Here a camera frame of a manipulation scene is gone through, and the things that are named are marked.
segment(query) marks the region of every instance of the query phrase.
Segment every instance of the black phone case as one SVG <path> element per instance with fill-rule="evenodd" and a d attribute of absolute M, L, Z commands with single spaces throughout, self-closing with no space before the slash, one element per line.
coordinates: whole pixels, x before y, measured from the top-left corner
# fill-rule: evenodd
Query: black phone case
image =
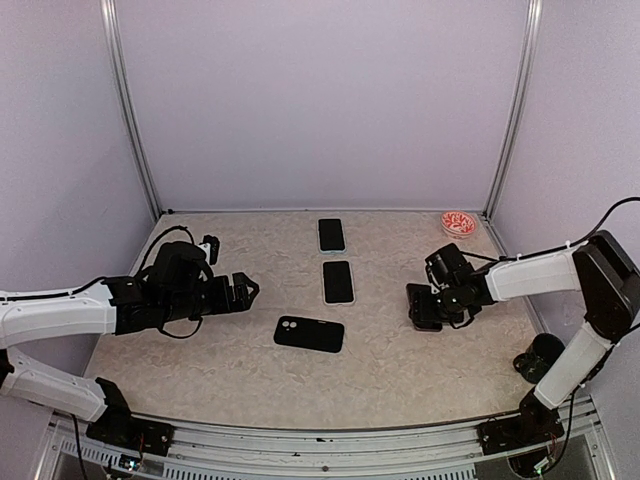
<path fill-rule="evenodd" d="M 349 262 L 343 260 L 323 263 L 322 279 L 324 301 L 328 304 L 352 303 L 355 300 Z"/>
<path fill-rule="evenodd" d="M 318 220 L 318 237 L 321 252 L 344 252 L 347 247 L 344 242 L 342 221 L 339 218 L 323 218 Z"/>
<path fill-rule="evenodd" d="M 273 340 L 278 345 L 338 353 L 342 350 L 344 325 L 303 317 L 280 317 Z"/>

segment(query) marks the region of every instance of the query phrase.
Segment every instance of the table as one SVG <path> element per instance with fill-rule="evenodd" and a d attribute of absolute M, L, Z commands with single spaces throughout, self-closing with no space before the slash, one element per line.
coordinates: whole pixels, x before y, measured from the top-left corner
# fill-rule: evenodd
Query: table
<path fill-rule="evenodd" d="M 347 253 L 321 254 L 317 220 L 336 217 Z M 535 335 L 521 300 L 486 307 L 457 331 L 417 332 L 407 317 L 405 285 L 425 283 L 424 258 L 451 241 L 438 214 L 174 214 L 160 219 L 150 240 L 172 225 L 188 226 L 198 241 L 218 236 L 216 274 L 244 271 L 261 291 L 250 311 L 207 317 L 189 340 L 155 330 L 102 337 L 87 376 L 116 382 L 133 411 L 265 428 L 387 428 L 514 410 L 531 388 L 511 365 Z M 496 255 L 483 227 L 458 243 Z M 324 304 L 328 260 L 350 262 L 353 305 Z M 276 345 L 273 333 L 285 314 L 343 323 L 342 351 Z M 167 330 L 182 335 L 194 326 L 185 320 Z"/>

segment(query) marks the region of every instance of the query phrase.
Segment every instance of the black cup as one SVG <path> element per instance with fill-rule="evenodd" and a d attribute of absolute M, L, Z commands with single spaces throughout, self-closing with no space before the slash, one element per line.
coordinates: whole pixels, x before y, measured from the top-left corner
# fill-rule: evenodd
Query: black cup
<path fill-rule="evenodd" d="M 513 367 L 529 383 L 536 384 L 564 351 L 564 344 L 555 335 L 541 333 L 536 335 L 525 353 L 513 359 Z"/>

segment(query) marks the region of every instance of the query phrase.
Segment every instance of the white arm segment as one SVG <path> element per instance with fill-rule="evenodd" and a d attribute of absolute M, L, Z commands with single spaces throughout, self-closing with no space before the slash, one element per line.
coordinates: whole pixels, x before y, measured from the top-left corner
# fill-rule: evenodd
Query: white arm segment
<path fill-rule="evenodd" d="M 571 339 L 551 370 L 540 380 L 534 395 L 549 410 L 558 408 L 582 383 L 613 344 L 585 323 Z"/>
<path fill-rule="evenodd" d="M 52 292 L 0 292 L 0 350 L 42 338 L 115 332 L 116 308 L 109 303 L 112 295 L 106 285 L 93 285 L 71 297 L 3 301 L 47 293 Z"/>
<path fill-rule="evenodd" d="M 577 249 L 496 265 L 486 276 L 491 297 L 500 302 L 559 290 L 579 291 L 580 281 L 572 257 Z"/>
<path fill-rule="evenodd" d="M 95 381 L 40 363 L 15 347 L 7 353 L 15 372 L 7 375 L 0 395 L 24 398 L 89 422 L 96 421 L 106 410 L 104 393 Z"/>

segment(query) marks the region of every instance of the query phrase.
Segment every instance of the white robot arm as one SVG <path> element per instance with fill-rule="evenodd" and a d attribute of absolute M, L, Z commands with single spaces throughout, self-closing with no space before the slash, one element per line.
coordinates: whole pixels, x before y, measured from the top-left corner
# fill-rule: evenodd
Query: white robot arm
<path fill-rule="evenodd" d="M 44 338 L 93 333 L 123 335 L 204 315 L 248 310 L 259 287 L 244 273 L 214 276 L 219 242 L 165 243 L 153 265 L 133 277 L 101 277 L 72 290 L 0 291 L 0 395 L 23 398 L 90 422 L 87 435 L 125 448 L 166 455 L 170 425 L 131 416 L 118 387 L 45 365 L 15 345 Z"/>
<path fill-rule="evenodd" d="M 484 306 L 520 296 L 562 290 L 583 294 L 586 322 L 522 400 L 520 415 L 479 425 L 485 454 L 560 437 L 564 432 L 557 408 L 600 371 L 640 310 L 638 269 L 607 231 L 580 245 L 492 261 L 478 270 L 449 244 L 427 257 L 426 264 L 431 285 L 407 285 L 409 316 L 419 330 L 438 332 L 443 324 L 462 328 Z"/>

